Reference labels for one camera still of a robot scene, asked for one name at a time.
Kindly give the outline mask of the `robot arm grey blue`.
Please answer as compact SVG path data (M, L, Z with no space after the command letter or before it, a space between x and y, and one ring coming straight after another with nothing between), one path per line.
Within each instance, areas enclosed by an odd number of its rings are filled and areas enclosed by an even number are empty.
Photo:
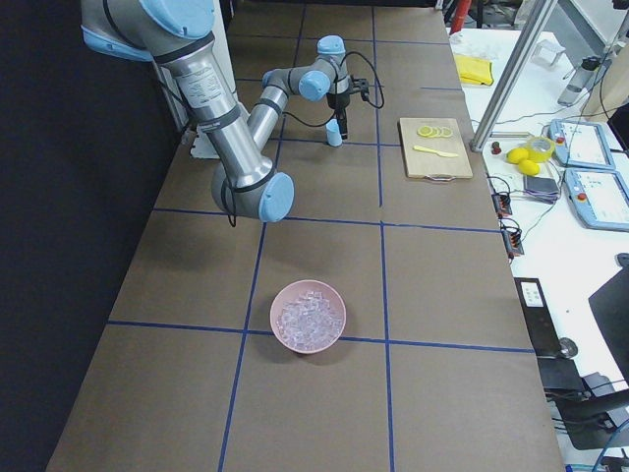
M345 43L325 36L311 65L267 72L258 102L246 110L213 53L214 11L210 1L84 1L84 42L95 52L168 70L220 159L211 184L215 203L232 218L277 222L290 212L295 186L261 151L292 95L328 99L340 135L347 134Z

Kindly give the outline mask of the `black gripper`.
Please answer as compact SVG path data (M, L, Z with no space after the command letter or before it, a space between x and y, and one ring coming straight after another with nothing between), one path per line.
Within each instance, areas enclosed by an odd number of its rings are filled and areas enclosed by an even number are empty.
M338 133L342 139L348 138L348 120L346 108L351 102L351 94L348 91L341 93L328 93L326 95L327 105L335 111L335 120L338 126Z

